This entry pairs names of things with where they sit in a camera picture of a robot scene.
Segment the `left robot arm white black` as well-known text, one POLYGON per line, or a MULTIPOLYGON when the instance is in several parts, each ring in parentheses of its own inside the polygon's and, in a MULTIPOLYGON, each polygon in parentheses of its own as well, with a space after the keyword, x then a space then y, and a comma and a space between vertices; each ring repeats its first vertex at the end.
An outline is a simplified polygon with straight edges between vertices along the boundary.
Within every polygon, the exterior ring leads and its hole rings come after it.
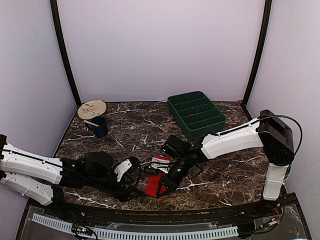
POLYGON ((67 218, 71 213, 62 188, 92 187, 127 202, 143 194, 137 188, 140 180, 130 176, 140 169, 136 157, 118 164, 104 151, 89 152, 76 160, 45 157, 21 150, 8 143, 6 135, 0 136, 1 185, 50 206, 60 218, 67 218))

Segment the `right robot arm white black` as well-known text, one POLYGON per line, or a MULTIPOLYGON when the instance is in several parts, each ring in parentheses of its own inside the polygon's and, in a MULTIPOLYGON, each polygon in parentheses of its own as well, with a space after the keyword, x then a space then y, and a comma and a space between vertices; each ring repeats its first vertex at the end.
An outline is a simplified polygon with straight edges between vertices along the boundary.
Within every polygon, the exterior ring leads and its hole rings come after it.
POLYGON ((255 213, 266 217, 275 208, 285 182, 287 170, 295 155, 293 131, 283 122, 283 115, 262 110, 257 118, 221 132, 196 138, 189 143, 170 135, 161 147, 175 159, 172 167, 159 179, 155 197, 174 192, 191 168, 217 157, 246 149, 262 148, 268 159, 268 169, 263 188, 263 200, 255 205, 255 213))

